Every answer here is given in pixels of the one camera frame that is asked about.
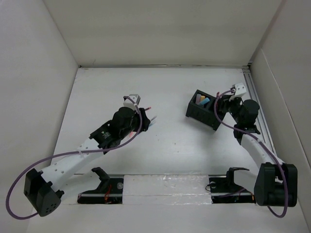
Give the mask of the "black two-compartment organizer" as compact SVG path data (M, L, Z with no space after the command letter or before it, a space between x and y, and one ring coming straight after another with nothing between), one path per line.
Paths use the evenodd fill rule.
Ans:
M204 105L199 105L201 100L199 99L199 101L197 101L198 97L204 97L203 101L208 98L209 101L205 102ZM196 119L216 131L221 123L218 121L214 113L215 101L216 97L203 91L196 90L188 104L186 116Z

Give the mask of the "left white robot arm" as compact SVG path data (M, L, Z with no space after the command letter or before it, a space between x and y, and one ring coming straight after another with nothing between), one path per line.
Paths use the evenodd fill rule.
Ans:
M130 133L137 136L147 131L150 124L145 108L139 108L136 104L121 107L76 151L58 154L59 161L40 171L30 166L25 176L25 197L40 217L49 215L63 199L77 192L78 183L73 177L77 171L109 151L125 146L124 138Z

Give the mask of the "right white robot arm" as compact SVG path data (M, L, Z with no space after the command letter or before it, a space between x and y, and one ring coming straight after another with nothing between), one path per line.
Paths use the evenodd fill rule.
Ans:
M255 195L259 206L295 207L297 204L298 171L274 155L258 138L255 122L259 104L254 100L242 100L231 91L220 94L214 103L214 114L230 113L236 124L234 137L249 153L259 168L256 175L245 174L250 181L246 189Z

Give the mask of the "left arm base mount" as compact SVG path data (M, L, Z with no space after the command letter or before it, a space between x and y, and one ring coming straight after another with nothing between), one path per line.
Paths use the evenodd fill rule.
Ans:
M107 184L100 184L95 190L78 195L78 204L122 204L123 176L112 176Z

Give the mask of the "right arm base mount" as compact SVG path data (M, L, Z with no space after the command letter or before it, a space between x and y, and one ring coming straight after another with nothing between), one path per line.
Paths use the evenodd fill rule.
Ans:
M209 176L205 189L211 195L212 204L255 204L255 196L234 183L229 183L225 175Z

